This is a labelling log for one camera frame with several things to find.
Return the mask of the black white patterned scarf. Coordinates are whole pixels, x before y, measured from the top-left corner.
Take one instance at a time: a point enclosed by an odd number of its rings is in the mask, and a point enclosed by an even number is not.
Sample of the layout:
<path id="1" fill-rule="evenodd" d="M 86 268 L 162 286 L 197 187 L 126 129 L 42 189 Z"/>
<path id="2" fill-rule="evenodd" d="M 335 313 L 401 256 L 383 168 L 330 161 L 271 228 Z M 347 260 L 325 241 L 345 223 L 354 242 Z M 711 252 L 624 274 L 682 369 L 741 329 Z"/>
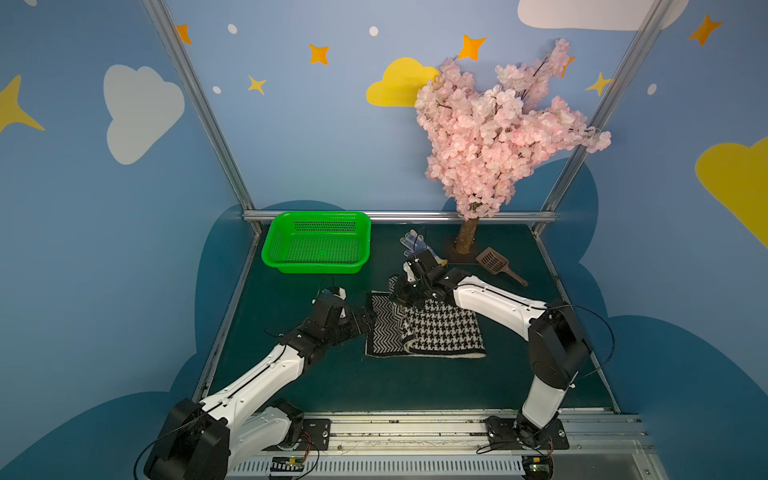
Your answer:
<path id="1" fill-rule="evenodd" d="M 483 358 L 486 350 L 474 312 L 435 300 L 421 308 L 409 308 L 390 299 L 396 278 L 386 291 L 367 294 L 372 329 L 366 354 L 374 358 Z"/>

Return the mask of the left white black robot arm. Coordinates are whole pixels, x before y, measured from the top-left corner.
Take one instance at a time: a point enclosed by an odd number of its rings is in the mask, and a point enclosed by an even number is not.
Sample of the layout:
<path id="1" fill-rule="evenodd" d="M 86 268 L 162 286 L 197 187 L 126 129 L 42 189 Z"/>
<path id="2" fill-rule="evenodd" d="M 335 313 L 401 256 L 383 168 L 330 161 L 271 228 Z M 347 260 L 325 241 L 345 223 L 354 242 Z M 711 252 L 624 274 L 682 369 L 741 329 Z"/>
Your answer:
<path id="1" fill-rule="evenodd" d="M 308 318 L 280 336 L 258 364 L 199 401 L 185 398 L 168 413 L 156 440 L 134 463 L 134 477 L 223 479 L 267 447 L 295 445 L 303 413 L 287 402 L 268 405 L 327 351 L 367 334 L 373 314 L 347 305 L 345 291 L 318 294 Z"/>

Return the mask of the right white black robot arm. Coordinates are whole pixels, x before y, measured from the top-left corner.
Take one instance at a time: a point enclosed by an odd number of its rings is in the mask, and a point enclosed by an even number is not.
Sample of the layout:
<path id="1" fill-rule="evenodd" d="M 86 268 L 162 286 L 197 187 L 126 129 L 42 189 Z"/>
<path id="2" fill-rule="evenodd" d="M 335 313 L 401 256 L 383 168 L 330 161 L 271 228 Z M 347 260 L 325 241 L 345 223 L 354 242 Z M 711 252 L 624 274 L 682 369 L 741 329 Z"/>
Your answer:
<path id="1" fill-rule="evenodd" d="M 528 448 L 558 436 L 558 412 L 567 391 L 592 355 L 574 307 L 546 303 L 495 287 L 460 268 L 440 265 L 428 250 L 408 256 L 396 277 L 392 300 L 421 307 L 428 300 L 480 314 L 528 342 L 533 380 L 514 424 L 516 440 Z"/>

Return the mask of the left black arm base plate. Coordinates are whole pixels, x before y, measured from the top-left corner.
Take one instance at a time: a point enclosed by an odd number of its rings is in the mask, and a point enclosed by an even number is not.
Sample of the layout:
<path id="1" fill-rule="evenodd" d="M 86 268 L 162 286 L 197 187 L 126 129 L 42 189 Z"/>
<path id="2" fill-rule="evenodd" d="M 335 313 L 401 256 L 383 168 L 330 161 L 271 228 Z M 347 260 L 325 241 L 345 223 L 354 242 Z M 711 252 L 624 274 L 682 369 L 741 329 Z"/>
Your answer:
<path id="1" fill-rule="evenodd" d="M 293 423 L 289 427 L 287 437 L 276 445 L 265 448 L 265 451 L 326 451 L 329 447 L 332 421 L 329 418 L 309 418 L 302 421 L 301 426 Z"/>

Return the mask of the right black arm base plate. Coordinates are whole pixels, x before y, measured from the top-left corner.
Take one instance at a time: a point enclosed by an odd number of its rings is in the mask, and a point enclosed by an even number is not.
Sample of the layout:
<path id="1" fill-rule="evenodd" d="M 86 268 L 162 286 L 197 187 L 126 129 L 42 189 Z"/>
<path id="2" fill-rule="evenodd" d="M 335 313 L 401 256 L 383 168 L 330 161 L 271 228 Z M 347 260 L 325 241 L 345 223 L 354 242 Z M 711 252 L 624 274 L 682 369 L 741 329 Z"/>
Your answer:
<path id="1" fill-rule="evenodd" d="M 527 419 L 490 416 L 484 420 L 491 450 L 568 450 L 570 443 L 562 422 L 555 417 L 539 428 Z"/>

